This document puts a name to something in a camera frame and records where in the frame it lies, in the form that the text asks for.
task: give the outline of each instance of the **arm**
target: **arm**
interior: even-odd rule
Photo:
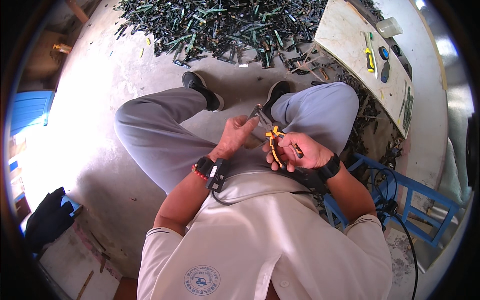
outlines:
[[[220,142],[207,157],[213,162],[217,158],[230,159],[257,124],[258,117],[248,122],[247,116],[228,119]],[[184,236],[185,227],[193,220],[209,192],[205,187],[205,180],[190,173],[163,201],[153,226],[166,227]]]
[[[302,149],[303,158],[298,158],[295,154],[292,146],[294,143],[297,143]],[[278,141],[278,146],[280,157],[288,160],[287,170],[289,172],[293,172],[295,166],[315,169],[323,167],[334,155],[332,151],[308,135],[298,132],[287,133],[283,139]],[[265,152],[270,151],[268,145],[264,145],[263,149]],[[267,154],[266,159],[268,163],[272,164],[272,170],[278,170],[278,165],[274,162],[271,152]],[[326,185],[349,223],[366,214],[377,216],[370,193],[347,171],[342,162],[340,162],[340,171],[328,179]]]

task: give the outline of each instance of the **pliers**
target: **pliers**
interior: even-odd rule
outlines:
[[[272,123],[272,121],[262,112],[262,108],[263,108],[263,105],[257,104],[250,116],[251,117],[258,116],[260,118],[260,124],[266,130],[265,137],[270,143],[272,155],[275,161],[278,163],[278,166],[282,170],[286,170],[287,164],[280,158],[280,154],[278,153],[278,150],[277,150],[278,145],[276,144],[276,141],[275,141],[276,137],[283,138],[285,136],[285,133],[282,131],[282,128],[280,126],[276,126]],[[293,146],[293,149],[295,149],[295,153],[297,154],[297,157],[302,158],[303,152],[300,149],[300,147],[298,147],[297,144],[293,144],[292,146]]]

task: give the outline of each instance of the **hand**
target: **hand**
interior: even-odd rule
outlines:
[[[300,132],[289,132],[283,139],[277,137],[276,142],[280,158],[285,162],[288,160],[287,170],[289,172],[293,172],[295,166],[307,169],[323,167],[334,155],[327,147],[320,145],[308,135]],[[303,158],[298,158],[293,149],[292,145],[295,143],[302,150]],[[267,162],[272,164],[272,170],[277,171],[278,163],[273,158],[269,143],[266,143],[262,149],[264,152],[268,152]]]
[[[227,120],[220,142],[207,155],[209,159],[215,162],[217,158],[230,159],[233,156],[245,143],[248,135],[257,127],[260,120],[258,117],[254,117],[247,121],[247,118],[247,116],[241,115]]]

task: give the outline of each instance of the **blue door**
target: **blue door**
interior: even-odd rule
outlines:
[[[23,92],[15,96],[10,136],[31,126],[46,126],[54,91]]]

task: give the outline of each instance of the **white polo shirt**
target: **white polo shirt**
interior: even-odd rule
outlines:
[[[319,215],[296,181],[272,172],[228,178],[182,237],[147,232],[137,299],[386,299],[392,263],[380,221],[360,217],[345,233]]]

